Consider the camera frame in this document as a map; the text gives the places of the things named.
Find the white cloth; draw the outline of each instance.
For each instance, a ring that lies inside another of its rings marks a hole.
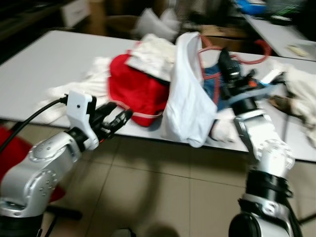
[[[110,76],[110,58],[95,58],[90,71],[81,82],[71,82],[46,91],[47,99],[36,105],[36,110],[42,108],[48,103],[62,98],[68,94],[70,90],[86,93],[97,97],[97,107],[108,102],[107,80]],[[66,114],[66,106],[64,104],[56,104],[39,115],[39,118],[45,123],[52,123]]]
[[[165,39],[148,34],[132,50],[126,64],[153,77],[170,81],[174,63],[175,45]]]
[[[201,147],[209,135],[217,107],[201,86],[199,33],[184,33],[177,39],[176,46],[170,94],[160,132],[163,138]]]
[[[210,135],[213,140],[223,143],[235,142],[238,138],[235,125],[231,119],[217,120]]]
[[[168,25],[174,29],[177,27],[177,25],[175,24],[176,19],[173,21],[169,18],[169,16],[170,15],[168,14],[167,17],[165,17],[166,25],[161,19],[157,17],[151,8],[146,8],[139,17],[139,20],[137,21],[136,26],[132,32],[134,35],[137,35],[141,38],[146,34],[155,34],[159,38],[173,41],[178,32],[171,29]]]
[[[173,8],[166,9],[160,16],[160,20],[173,31],[180,31],[180,21],[177,20],[177,15]]]
[[[295,95],[291,100],[292,113],[304,118],[304,131],[316,148],[316,75],[275,60],[272,60],[272,67],[286,72],[287,88]]]

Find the tiled floor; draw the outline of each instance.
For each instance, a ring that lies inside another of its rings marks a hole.
[[[35,143],[59,131],[28,126],[21,136]],[[110,237],[121,227],[139,237],[227,237],[245,177],[242,155],[115,137],[62,180],[67,194],[55,204],[83,218],[59,219],[51,237]],[[289,182],[297,216],[316,212],[316,165],[297,163]],[[51,220],[46,214],[44,233]],[[315,237],[316,221],[302,229]]]

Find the white table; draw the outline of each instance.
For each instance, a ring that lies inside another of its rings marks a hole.
[[[294,26],[279,26],[269,21],[258,20],[244,15],[252,28],[270,45],[281,57],[316,61],[316,42],[307,40]],[[309,53],[301,57],[287,49],[288,45],[296,45]]]
[[[85,72],[90,68],[95,57],[115,57],[125,53],[135,44],[133,40],[116,39],[102,36],[92,36],[78,33],[52,31],[38,41],[34,42],[19,54],[0,66],[0,119],[22,121],[34,112],[35,104],[45,99],[45,91],[51,87],[57,87],[72,81],[83,79]],[[218,51],[206,52],[203,60],[215,64]],[[259,55],[239,53],[246,60],[254,60]],[[298,69],[314,72],[316,63],[311,61],[278,58],[283,63],[291,63]],[[244,71],[257,68],[257,78],[261,79],[269,71],[268,62],[260,65],[245,65]],[[262,101],[261,106],[267,110],[281,136],[285,127],[286,116]],[[232,119],[231,110],[224,110],[218,114],[219,118]],[[43,124],[39,119],[34,123]],[[60,118],[52,124],[55,127],[69,127],[66,117]],[[160,121],[157,120],[151,127],[138,126],[133,121],[123,127],[118,134],[124,136],[140,137],[162,141],[159,132]],[[300,127],[291,131],[304,136]],[[207,147],[228,149],[238,152],[247,152],[244,144],[238,140],[235,143],[222,144],[211,139],[205,144]],[[304,150],[294,143],[292,149],[301,160],[316,162],[316,150],[308,156]]]

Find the red cloth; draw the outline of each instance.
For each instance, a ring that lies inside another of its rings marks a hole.
[[[0,127],[0,145],[5,142],[10,135],[11,131],[8,131],[4,127]],[[5,150],[0,154],[0,183],[6,172],[24,160],[31,148],[31,144],[19,137],[15,137],[9,143]],[[57,186],[50,198],[50,201],[61,199],[64,195],[65,191]]]
[[[133,112],[158,115],[166,107],[169,85],[126,65],[129,57],[128,54],[119,55],[110,64],[109,96],[114,101],[123,102]],[[133,116],[132,119],[148,127],[156,118]]]

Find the black cable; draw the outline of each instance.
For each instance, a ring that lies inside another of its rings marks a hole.
[[[294,237],[303,237],[299,221],[296,219],[295,213],[289,203],[288,199],[285,200],[285,206],[289,209],[289,221],[293,230]]]
[[[54,229],[54,227],[55,227],[55,225],[57,223],[57,220],[58,220],[58,216],[55,216],[53,221],[51,222],[46,234],[45,234],[45,237],[49,237],[50,236],[51,232],[53,231],[53,229]]]
[[[68,96],[64,98],[60,98],[58,100],[54,100],[53,102],[49,103],[48,105],[45,105],[43,108],[36,111],[34,114],[32,114],[28,119],[26,119],[18,128],[15,128],[16,130],[13,131],[13,133],[6,139],[6,141],[1,145],[0,147],[0,154],[4,151],[4,149],[9,145],[9,143],[13,140],[13,138],[26,126],[32,121],[35,117],[37,117],[39,114],[43,113],[45,110],[49,109],[53,105],[56,105],[58,103],[64,103],[67,104]]]

